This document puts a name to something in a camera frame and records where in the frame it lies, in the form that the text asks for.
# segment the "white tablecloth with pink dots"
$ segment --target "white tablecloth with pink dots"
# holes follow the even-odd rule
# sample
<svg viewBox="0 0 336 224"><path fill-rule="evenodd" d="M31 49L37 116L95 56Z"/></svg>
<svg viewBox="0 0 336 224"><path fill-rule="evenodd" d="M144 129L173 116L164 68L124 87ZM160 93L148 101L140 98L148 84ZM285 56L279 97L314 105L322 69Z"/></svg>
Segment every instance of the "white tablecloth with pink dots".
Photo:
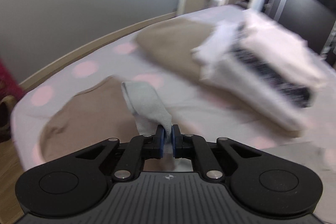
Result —
<svg viewBox="0 0 336 224"><path fill-rule="evenodd" d="M240 20L240 9L220 6L184 15L193 20L216 23ZM253 114L206 92L146 58L130 34L67 66L24 96L12 117L12 139L25 170L42 164L38 147L46 122L75 94L110 75L147 81L155 87L174 116L207 141L226 136L258 149L310 141L323 149L328 166L336 170L336 73L312 54L316 65L328 75L328 84L307 109L310 127L301 138L290 138L261 123Z"/></svg>

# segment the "beige baseboard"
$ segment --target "beige baseboard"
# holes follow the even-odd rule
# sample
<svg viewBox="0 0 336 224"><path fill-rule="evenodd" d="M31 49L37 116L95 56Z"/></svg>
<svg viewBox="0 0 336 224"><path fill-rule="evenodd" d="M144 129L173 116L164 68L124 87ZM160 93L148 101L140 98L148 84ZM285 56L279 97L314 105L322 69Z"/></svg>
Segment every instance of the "beige baseboard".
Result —
<svg viewBox="0 0 336 224"><path fill-rule="evenodd" d="M38 85L46 81L48 78L53 76L55 73L59 72L66 66L70 65L71 63L87 56L88 54L94 52L95 50L116 41L117 39L124 37L132 32L138 31L148 25L170 19L175 17L176 13L169 13L166 15L154 17L151 19L144 20L142 22L133 24L131 26L125 27L118 31L109 33L103 37L100 37L96 40L93 40L72 52L62 56L61 58L55 60L54 62L50 63L49 65L45 66L44 68L40 69L33 75L29 76L27 79L20 83L20 86L25 91L31 91L32 89L36 88Z"/></svg>

